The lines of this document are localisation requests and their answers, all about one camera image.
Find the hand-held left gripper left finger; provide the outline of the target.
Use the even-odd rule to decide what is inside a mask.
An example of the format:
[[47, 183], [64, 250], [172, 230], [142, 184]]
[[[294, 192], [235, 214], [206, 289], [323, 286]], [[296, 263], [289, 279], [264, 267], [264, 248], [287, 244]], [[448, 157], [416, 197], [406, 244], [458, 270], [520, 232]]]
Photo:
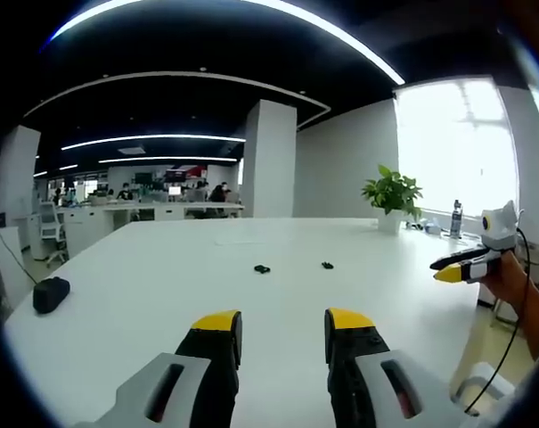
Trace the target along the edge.
[[77, 427], [228, 427], [239, 392], [241, 312], [194, 322], [174, 353], [161, 353], [116, 391], [98, 420]]

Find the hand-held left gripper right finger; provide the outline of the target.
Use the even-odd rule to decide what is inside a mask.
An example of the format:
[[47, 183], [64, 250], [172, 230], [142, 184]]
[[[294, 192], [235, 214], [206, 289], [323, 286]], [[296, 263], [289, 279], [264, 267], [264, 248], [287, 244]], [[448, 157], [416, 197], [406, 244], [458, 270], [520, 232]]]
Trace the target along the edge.
[[375, 324], [347, 309], [324, 314], [327, 387], [338, 427], [460, 427], [469, 418], [444, 383]]

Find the person's right hand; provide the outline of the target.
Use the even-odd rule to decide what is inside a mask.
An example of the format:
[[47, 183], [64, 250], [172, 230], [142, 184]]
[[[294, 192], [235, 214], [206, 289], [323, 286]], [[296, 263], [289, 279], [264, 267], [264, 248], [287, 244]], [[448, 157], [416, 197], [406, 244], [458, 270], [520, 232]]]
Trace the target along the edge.
[[497, 299], [510, 304], [519, 319], [539, 315], [539, 290], [515, 255], [506, 251], [500, 259], [500, 267], [482, 283]]

